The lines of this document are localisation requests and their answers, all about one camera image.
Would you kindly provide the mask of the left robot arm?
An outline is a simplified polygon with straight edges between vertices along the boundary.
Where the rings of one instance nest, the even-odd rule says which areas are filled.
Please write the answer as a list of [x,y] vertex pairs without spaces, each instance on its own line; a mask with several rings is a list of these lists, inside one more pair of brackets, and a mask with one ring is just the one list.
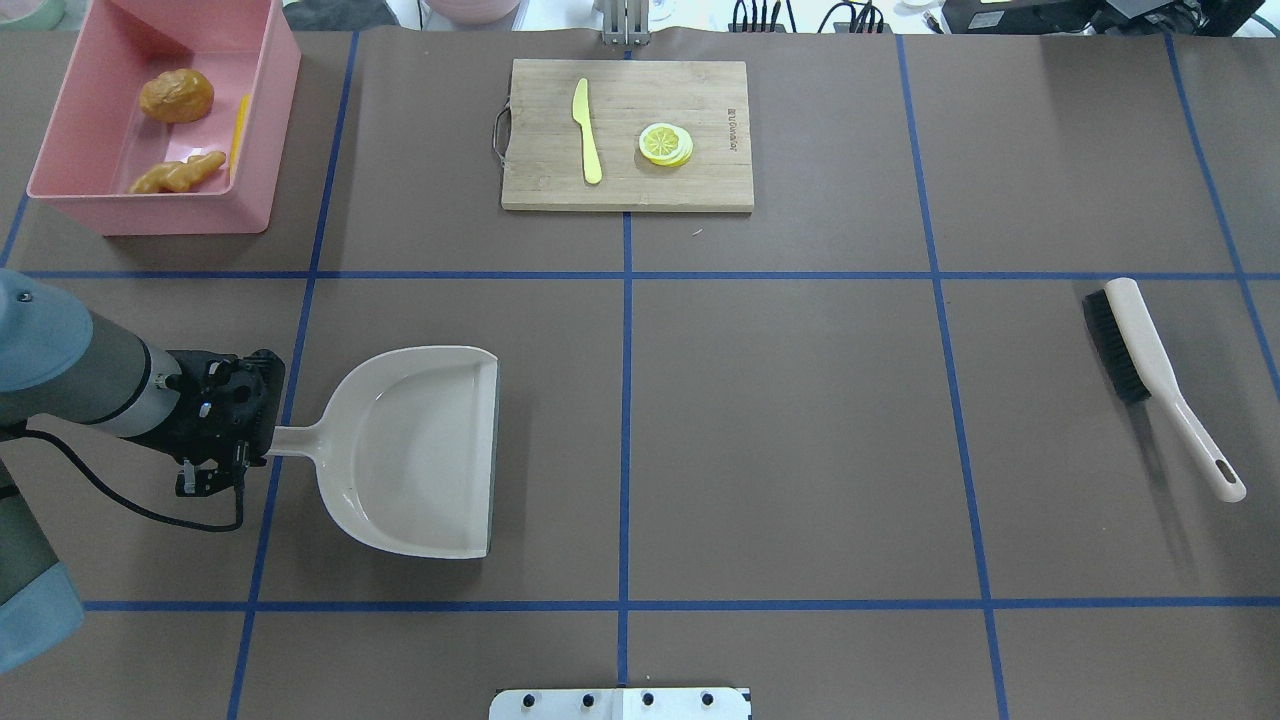
[[[207,533],[239,529],[244,478],[265,462],[285,366],[268,350],[237,356],[164,350],[79,299],[14,270],[1,273],[3,439],[40,439],[122,507]],[[172,457],[175,495],[234,495],[234,518],[209,524],[163,515],[110,488],[59,437],[29,425],[49,415]],[[3,473],[1,666],[10,671],[77,632],[84,607],[67,565],[20,487]]]

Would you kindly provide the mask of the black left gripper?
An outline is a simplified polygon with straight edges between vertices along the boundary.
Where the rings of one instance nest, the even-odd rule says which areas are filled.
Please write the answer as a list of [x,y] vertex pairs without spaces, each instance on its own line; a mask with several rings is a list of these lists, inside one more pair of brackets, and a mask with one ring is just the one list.
[[[178,392],[173,411],[150,432],[150,447],[177,460],[175,497],[244,493],[250,468],[260,468],[273,442],[285,364],[270,350],[244,356],[172,350],[179,370],[165,387]],[[210,468],[198,466],[212,461]]]

